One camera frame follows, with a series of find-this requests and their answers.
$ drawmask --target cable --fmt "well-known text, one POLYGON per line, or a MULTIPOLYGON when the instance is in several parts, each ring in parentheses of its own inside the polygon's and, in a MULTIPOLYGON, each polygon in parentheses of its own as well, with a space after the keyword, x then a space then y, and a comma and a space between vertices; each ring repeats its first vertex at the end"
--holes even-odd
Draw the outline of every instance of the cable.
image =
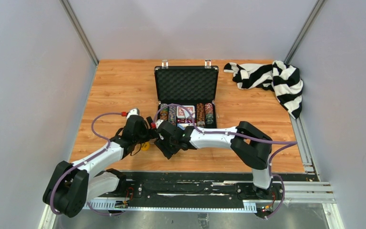
POLYGON ((59 179, 58 181, 55 183, 54 185, 54 188, 52 189, 52 192, 51 192, 51 196, 50 196, 50 208, 51 208, 51 211, 55 214, 55 215, 61 215, 62 213, 58 212, 55 207, 54 207, 54 194, 57 192, 57 189, 58 189, 58 186, 60 185, 60 183, 62 182, 62 180, 64 180, 64 178, 70 174, 72 171, 76 170, 78 167, 84 165, 85 162, 90 162, 91 160, 95 159, 96 157, 98 157, 99 155, 101 155, 103 152, 105 152, 109 146, 110 146, 110 139, 106 138, 105 136, 102 136, 100 134, 98 134, 95 130, 94 130, 94 124, 95 122, 100 118, 100 117, 103 117, 105 115, 121 115, 121 113, 118 113, 118 112, 109 112, 109 113, 104 113, 104 114, 101 114, 99 116, 97 116, 93 121, 92 121, 92 125, 91 125, 91 129, 92 129, 92 132, 100 137, 100 138, 103 138, 104 140, 107 141, 107 145, 104 149, 102 149, 101 151, 99 151, 98 153, 92 155, 91 157, 89 157, 88 159, 86 159, 85 161, 82 161, 80 162, 79 164, 73 166, 72 168, 70 168, 69 170, 67 170, 59 179))
POLYGON ((140 149, 135 153, 135 154, 130 154, 130 156, 135 156, 135 155, 137 155, 137 153, 139 153, 140 151, 141 151, 141 148, 142 148, 142 144, 140 144, 140 149))
POLYGON ((277 149, 273 154, 271 154, 270 158, 269 158, 269 174, 270 176, 272 176, 272 172, 271 172, 271 165, 272 165, 272 160, 273 160, 273 157, 276 156, 278 153, 280 153, 281 151, 287 149, 287 148, 290 148, 292 147, 293 145, 286 145, 286 146, 283 146, 279 149, 277 149))
POLYGON ((272 192, 272 195, 273 195, 273 202, 271 204, 267 205, 265 208, 270 208, 270 209, 273 208, 273 205, 274 205, 274 202, 275 202, 275 194, 274 194, 274 192, 272 192))
POLYGON ((265 219, 269 219, 270 217, 272 217, 278 210, 279 208, 281 207, 281 205, 283 204, 284 202, 284 198, 285 198, 285 187, 284 187, 284 181, 283 179, 281 178, 280 175, 278 174, 273 174, 274 177, 278 177, 278 179, 281 181, 281 186, 283 187, 283 193, 281 195, 281 200, 280 200, 280 203, 278 204, 278 206, 274 209, 274 211, 268 215, 268 216, 265 216, 265 219))
POLYGON ((131 189, 131 197, 130 197, 130 200, 132 200, 132 197, 134 196, 134 188, 133 187, 128 187, 126 198, 128 197, 128 194, 130 193, 130 191, 129 191, 130 189, 131 189))

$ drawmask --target striped towel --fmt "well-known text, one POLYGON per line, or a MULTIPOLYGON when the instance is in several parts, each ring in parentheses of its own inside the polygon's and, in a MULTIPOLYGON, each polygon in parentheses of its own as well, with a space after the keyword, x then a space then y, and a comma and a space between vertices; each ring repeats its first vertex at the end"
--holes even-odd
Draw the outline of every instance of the striped towel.
POLYGON ((295 119, 302 110, 302 88, 304 83, 299 76, 299 69, 282 61, 272 64, 227 63, 225 73, 233 73, 233 81, 239 89, 260 87, 275 92, 278 102, 295 119))

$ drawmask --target metal frame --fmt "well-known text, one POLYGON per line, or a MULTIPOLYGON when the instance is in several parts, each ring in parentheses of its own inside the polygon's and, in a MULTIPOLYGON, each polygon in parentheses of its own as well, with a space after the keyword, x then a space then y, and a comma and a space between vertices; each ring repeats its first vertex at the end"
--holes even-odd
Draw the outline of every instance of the metal frame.
MULTIPOLYGON (((128 207, 116 208, 117 202, 123 201, 125 198, 106 198, 98 197, 89 203, 96 210, 126 210, 126 211, 172 211, 172 212, 230 212, 230 213, 256 213, 256 203, 244 201, 243 208, 159 208, 159 207, 128 207)), ((89 210, 86 204, 83 209, 89 210)))
POLYGON ((326 221, 330 229, 344 229, 337 204, 322 204, 326 221))
POLYGON ((92 59, 93 63, 97 66, 99 64, 99 59, 96 56, 96 53, 94 52, 91 44, 88 41, 88 38, 86 37, 85 32, 82 29, 81 24, 78 21, 78 18, 76 17, 71 4, 68 0, 60 0, 62 6, 64 7, 65 12, 67 13, 69 19, 72 22, 72 25, 74 26, 79 38, 81 39, 82 44, 85 46, 86 51, 88 52, 90 58, 92 59))
MULTIPOLYGON (((81 25, 79 24, 75 13, 72 10, 72 7, 68 0, 60 0, 61 4, 63 5, 65 12, 69 16, 72 24, 75 27, 76 32, 78 33, 82 43, 84 44, 88 54, 90 55, 92 61, 98 65, 99 60, 91 47, 85 33, 81 25)), ((294 41, 289 53, 285 58, 285 63, 290 63, 295 52, 297 51, 299 45, 301 44, 303 38, 305 37, 307 31, 311 27, 313 21, 317 17, 318 13, 320 12, 325 0, 317 0, 315 6, 313 7, 311 13, 309 14, 308 19, 306 20, 305 24, 303 25, 301 31, 299 32, 296 40, 294 41)), ((303 127, 303 120, 302 117, 298 118, 297 120, 291 118, 291 123, 294 129, 295 137, 298 141, 298 147, 301 155, 302 162, 304 164, 305 172, 306 173, 316 173, 317 177, 320 180, 319 172, 315 167, 315 160, 312 149, 308 144, 308 138, 305 133, 303 127)), ((236 184, 239 182, 244 181, 224 181, 223 184, 236 184)), ((339 211, 337 209, 337 204, 335 203, 335 197, 331 190, 330 184, 328 182, 285 182, 285 189, 286 189, 286 196, 284 203, 321 203, 324 211, 327 223, 329 228, 331 229, 343 229, 343 223, 340 218, 339 211)), ((95 198, 93 202, 107 202, 108 205, 103 206, 110 206, 112 202, 119 200, 120 198, 95 198)), ((253 206, 255 204, 261 204, 265 202, 270 202, 269 200, 245 200, 244 205, 247 206, 244 209, 236 209, 234 212, 244 212, 244 211, 252 211, 253 206)), ((205 211, 205 212, 225 212, 225 209, 178 209, 178 208, 168 208, 168 209, 160 209, 160 208, 140 208, 135 207, 134 209, 129 210, 144 210, 144 211, 205 211)), ((56 215, 51 212, 50 206, 46 205, 40 225, 38 228, 40 229, 51 229, 54 225, 56 215)))
POLYGON ((312 8, 311 13, 309 14, 308 18, 305 21, 305 24, 302 26, 301 31, 299 32, 297 38, 295 39, 293 46, 291 46, 290 51, 288 52, 284 62, 290 63, 293 59, 295 52, 297 51, 299 45, 301 44, 302 40, 304 39, 306 33, 308 32, 309 28, 311 27, 312 23, 314 22, 315 18, 319 14, 323 4, 326 0, 317 0, 315 6, 312 8))

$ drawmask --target wooden tabletop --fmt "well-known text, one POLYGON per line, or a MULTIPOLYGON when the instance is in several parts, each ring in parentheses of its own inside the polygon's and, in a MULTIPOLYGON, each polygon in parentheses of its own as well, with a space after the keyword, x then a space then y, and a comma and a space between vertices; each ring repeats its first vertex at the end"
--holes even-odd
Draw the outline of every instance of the wooden tabletop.
MULTIPOLYGON (((213 60, 220 68, 215 106, 219 128, 237 126, 248 121, 276 141, 294 141, 295 135, 287 111, 278 103, 274 93, 254 88, 239 90, 224 65, 236 63, 272 63, 270 60, 213 60)), ((79 160, 105 144, 91 131, 92 120, 106 112, 129 111, 138 107, 141 116, 154 116, 157 93, 153 69, 161 60, 101 60, 83 114, 81 126, 71 155, 79 160)), ((204 65, 204 60, 169 60, 169 65, 204 65)), ((125 125, 125 117, 105 116, 95 124, 95 130, 113 137, 125 125)), ((280 146, 273 145, 273 151, 280 146)), ((170 160, 155 146, 137 155, 127 156, 109 166, 133 171, 208 171, 250 172, 234 151, 219 148, 180 151, 170 160)), ((304 172, 297 146, 284 150, 273 159, 274 172, 304 172)))

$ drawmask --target purple cable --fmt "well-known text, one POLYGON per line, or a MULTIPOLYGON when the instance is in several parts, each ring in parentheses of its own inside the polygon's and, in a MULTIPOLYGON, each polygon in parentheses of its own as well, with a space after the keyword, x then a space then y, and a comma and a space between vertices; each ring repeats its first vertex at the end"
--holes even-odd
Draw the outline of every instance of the purple cable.
POLYGON ((96 213, 96 214, 98 214, 98 215, 101 215, 101 216, 109 216, 109 217, 111 217, 111 216, 119 216, 119 215, 121 215, 122 213, 124 213, 124 212, 120 212, 120 213, 102 213, 102 212, 99 212, 98 210, 95 210, 95 209, 93 209, 92 208, 92 206, 91 206, 91 204, 89 203, 89 202, 87 202, 87 204, 88 204, 88 207, 94 212, 94 213, 96 213))
POLYGON ((286 146, 283 146, 283 147, 281 147, 281 148, 279 148, 279 149, 277 149, 273 154, 271 154, 271 156, 270 156, 270 158, 269 158, 269 174, 270 174, 270 176, 272 176, 272 173, 271 173, 271 162, 272 162, 272 160, 273 160, 273 157, 274 156, 276 156, 278 153, 280 153, 281 151, 283 151, 283 150, 285 150, 285 149, 287 149, 287 148, 290 148, 290 147, 292 147, 292 146, 294 146, 294 145, 286 145, 286 146))
POLYGON ((274 177, 278 177, 278 179, 280 179, 280 181, 281 181, 281 186, 283 187, 283 194, 281 195, 281 201, 280 201, 280 203, 278 204, 278 206, 274 209, 274 211, 270 214, 270 215, 268 215, 268 216, 266 216, 266 219, 268 219, 268 218, 270 218, 270 217, 272 217, 277 211, 278 211, 278 209, 281 207, 281 205, 283 204, 283 202, 284 202, 284 197, 285 197, 285 187, 284 187, 284 181, 283 181, 283 179, 281 178, 281 176, 280 175, 278 175, 278 174, 273 174, 273 176, 274 177))
MULTIPOLYGON (((99 151, 98 153, 92 155, 91 157, 89 157, 88 159, 86 159, 85 161, 86 162, 90 162, 92 161, 93 159, 95 159, 96 157, 98 157, 99 155, 101 155, 103 152, 105 152, 109 146, 110 146, 110 139, 106 138, 105 136, 102 136, 100 134, 98 134, 95 130, 94 130, 94 124, 95 122, 100 118, 100 117, 103 117, 105 115, 121 115, 121 113, 118 113, 118 112, 109 112, 109 113, 104 113, 104 114, 101 114, 99 116, 97 116, 93 121, 92 121, 92 125, 91 125, 91 129, 92 129, 92 132, 100 137, 100 138, 103 138, 104 140, 107 141, 107 145, 104 149, 102 149, 101 151, 99 151)), ((55 215, 61 215, 62 213, 58 212, 55 207, 54 207, 54 193, 57 191, 58 189, 58 186, 60 185, 60 183, 62 182, 62 180, 64 180, 64 178, 69 174, 71 173, 72 171, 76 170, 78 167, 84 165, 84 162, 80 162, 79 164, 73 166, 72 168, 70 168, 69 170, 67 170, 57 181, 57 183, 55 183, 54 185, 54 188, 52 189, 52 192, 51 192, 51 196, 50 196, 50 208, 51 208, 51 211, 55 214, 55 215)))

